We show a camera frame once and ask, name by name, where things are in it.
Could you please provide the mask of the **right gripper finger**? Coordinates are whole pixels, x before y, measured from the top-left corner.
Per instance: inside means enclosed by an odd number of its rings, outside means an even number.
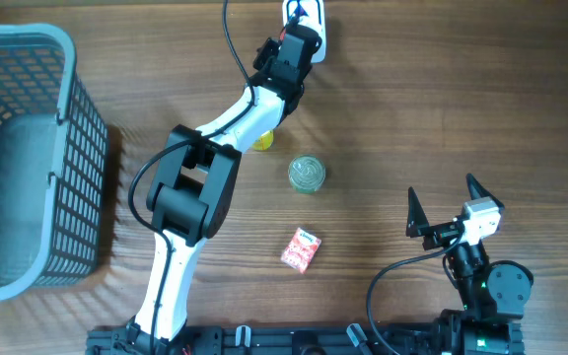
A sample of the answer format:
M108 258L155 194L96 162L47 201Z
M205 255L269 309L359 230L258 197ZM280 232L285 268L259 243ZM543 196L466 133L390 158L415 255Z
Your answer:
M463 205L464 213L503 212L503 203L489 192L473 174L467 174L465 179L470 200Z
M429 228L429 222L413 187L407 190L408 213L405 234L410 238L422 237Z

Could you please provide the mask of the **red tissue packet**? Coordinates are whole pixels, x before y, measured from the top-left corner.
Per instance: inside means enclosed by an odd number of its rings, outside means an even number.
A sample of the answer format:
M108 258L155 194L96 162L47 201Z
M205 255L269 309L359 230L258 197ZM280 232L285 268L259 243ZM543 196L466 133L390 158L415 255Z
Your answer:
M320 238L298 228L290 243L283 250L280 260L301 274L305 274L320 245Z

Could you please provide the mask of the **yellow lidded jar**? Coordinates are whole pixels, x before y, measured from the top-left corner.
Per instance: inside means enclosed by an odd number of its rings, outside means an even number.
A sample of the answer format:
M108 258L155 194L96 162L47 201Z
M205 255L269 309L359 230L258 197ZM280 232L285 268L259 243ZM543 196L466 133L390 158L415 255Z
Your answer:
M266 151L268 150L274 141L274 132L268 130L263 133L252 145L252 149L255 151Z

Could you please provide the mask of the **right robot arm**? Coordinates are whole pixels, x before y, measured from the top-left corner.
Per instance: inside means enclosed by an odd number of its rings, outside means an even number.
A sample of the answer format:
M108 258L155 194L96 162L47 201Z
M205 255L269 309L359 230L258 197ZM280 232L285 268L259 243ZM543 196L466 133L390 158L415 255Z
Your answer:
M431 354L523 354L520 320L533 274L512 260L492 261L483 241L499 231L505 205L471 174L470 200L452 221L431 225L413 188L408 189L405 234L443 256L443 268L462 308L443 310L418 338Z

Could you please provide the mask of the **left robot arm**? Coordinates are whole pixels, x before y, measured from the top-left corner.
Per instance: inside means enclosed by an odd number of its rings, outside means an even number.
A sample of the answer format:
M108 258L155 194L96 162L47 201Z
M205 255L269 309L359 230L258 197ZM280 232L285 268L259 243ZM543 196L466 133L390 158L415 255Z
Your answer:
M133 215L155 238L145 301L128 327L144 353L167 353L184 329L197 259L229 212L243 153L297 108L306 77L324 58L324 26L285 24L258 50L239 100L196 129L176 126L133 178L136 186L157 169L146 197L151 220Z

